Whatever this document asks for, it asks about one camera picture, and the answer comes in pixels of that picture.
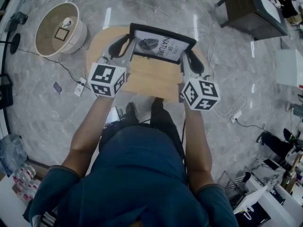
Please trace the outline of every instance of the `smartphone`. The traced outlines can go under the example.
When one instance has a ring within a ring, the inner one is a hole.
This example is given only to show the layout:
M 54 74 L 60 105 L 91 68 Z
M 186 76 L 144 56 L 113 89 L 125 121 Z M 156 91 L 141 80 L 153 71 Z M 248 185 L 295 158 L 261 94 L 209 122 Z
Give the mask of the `smartphone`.
M 55 84 L 53 85 L 53 87 L 56 89 L 57 93 L 61 93 L 62 92 L 62 88 L 59 86 L 59 84 L 57 82 L 55 82 Z

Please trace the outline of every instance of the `gray marble floor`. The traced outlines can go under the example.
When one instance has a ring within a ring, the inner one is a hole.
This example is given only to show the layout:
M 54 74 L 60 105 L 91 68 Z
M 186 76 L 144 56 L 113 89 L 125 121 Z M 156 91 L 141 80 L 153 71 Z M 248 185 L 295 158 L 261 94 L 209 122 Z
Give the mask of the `gray marble floor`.
M 285 112 L 285 101 L 298 102 L 297 88 L 278 85 L 275 82 L 276 50 L 280 38 L 255 42 L 255 58 L 252 58 L 251 38 L 232 28 L 221 29 L 218 11 L 214 5 L 219 0 L 70 0 L 78 4 L 81 18 L 88 26 L 89 48 L 93 36 L 103 28 L 107 8 L 111 8 L 110 26 L 128 25 L 131 22 L 156 26 L 195 37 L 194 16 L 197 17 L 198 46 L 208 60 L 212 60 L 214 81 L 219 84 L 221 113 L 229 110 L 237 95 L 245 95 L 246 106 L 239 119 L 242 124 L 262 126 L 279 137 L 284 127 L 295 129 L 299 119 Z M 18 27 L 22 50 L 35 52 L 36 29 L 43 16 L 63 0 L 26 0 L 23 11 L 28 21 Z M 298 34 L 290 28 L 292 39 L 283 40 L 291 48 L 303 53 Z M 85 49 L 71 55 L 60 55 L 65 66 L 85 69 Z M 7 73 L 14 87 L 14 105 L 8 108 L 11 131 L 22 135 L 28 155 L 39 162 L 60 164 L 66 157 L 73 133 L 84 119 L 95 97 L 85 90 L 81 97 L 73 94 L 75 83 L 58 64 L 46 61 L 34 54 L 18 51 L 7 56 Z M 74 70 L 75 77 L 81 73 Z M 63 88 L 59 96 L 53 84 Z M 139 118 L 150 116 L 151 99 L 145 96 L 121 92 L 114 104 L 125 109 L 127 103 L 137 105 Z M 240 107 L 240 97 L 236 108 Z M 165 102 L 179 132 L 184 122 L 183 105 Z M 221 118 L 213 112 L 203 113 L 207 140 L 213 155 L 212 174 L 217 179 L 223 170 L 235 173 L 248 165 L 264 150 L 255 143 L 261 133 L 257 128 L 243 128 L 232 124 L 230 118 Z

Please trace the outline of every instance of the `beige lamp shade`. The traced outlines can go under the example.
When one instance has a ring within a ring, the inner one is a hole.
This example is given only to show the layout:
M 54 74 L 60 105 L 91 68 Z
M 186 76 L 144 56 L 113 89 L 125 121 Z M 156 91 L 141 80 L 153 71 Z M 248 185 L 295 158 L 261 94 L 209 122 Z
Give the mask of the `beige lamp shade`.
M 59 52 L 70 54 L 78 50 L 87 36 L 87 27 L 80 20 L 78 7 L 61 3 L 42 19 L 35 38 L 37 52 L 44 57 Z

